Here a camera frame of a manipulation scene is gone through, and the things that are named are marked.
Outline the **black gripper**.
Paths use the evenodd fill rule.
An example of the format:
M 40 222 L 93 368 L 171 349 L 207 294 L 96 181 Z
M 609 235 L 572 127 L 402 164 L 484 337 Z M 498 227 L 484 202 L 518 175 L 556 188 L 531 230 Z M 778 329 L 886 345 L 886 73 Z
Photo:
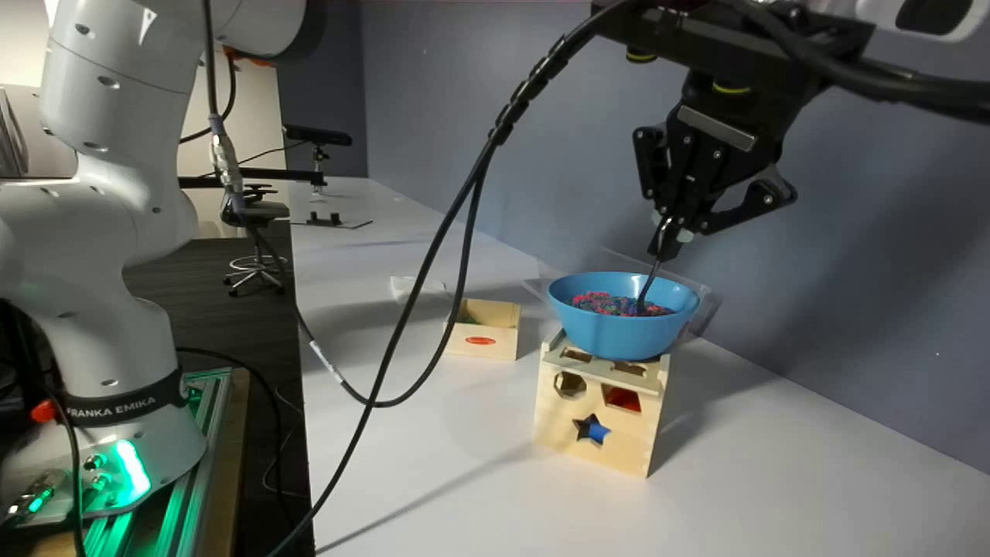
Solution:
M 702 235 L 792 203 L 776 174 L 792 121 L 796 104 L 774 92 L 690 71 L 667 121 L 631 132 L 639 191 L 662 217 L 645 254 L 673 261 Z

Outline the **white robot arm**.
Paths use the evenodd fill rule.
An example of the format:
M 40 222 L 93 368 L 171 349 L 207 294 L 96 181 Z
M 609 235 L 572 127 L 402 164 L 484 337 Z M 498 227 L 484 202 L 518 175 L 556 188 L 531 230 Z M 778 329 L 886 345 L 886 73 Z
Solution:
M 195 235 L 177 178 L 195 64 L 214 46 L 283 57 L 304 20 L 305 0 L 55 0 L 40 110 L 78 170 L 0 186 L 0 289 L 43 329 L 78 441 L 43 430 L 4 465 L 4 495 L 17 514 L 55 499 L 84 517 L 122 514 L 204 458 L 171 319 L 131 294 L 122 273 Z M 489 139 L 504 143 L 595 36 L 684 64 L 690 80 L 664 124 L 664 156 L 642 167 L 662 217 L 648 250 L 667 261 L 690 232 L 712 235 L 796 197 L 776 175 L 781 135 L 826 87 L 985 117 L 980 80 L 863 57 L 877 29 L 966 39 L 985 25 L 987 0 L 590 0 L 590 14 L 513 90 Z

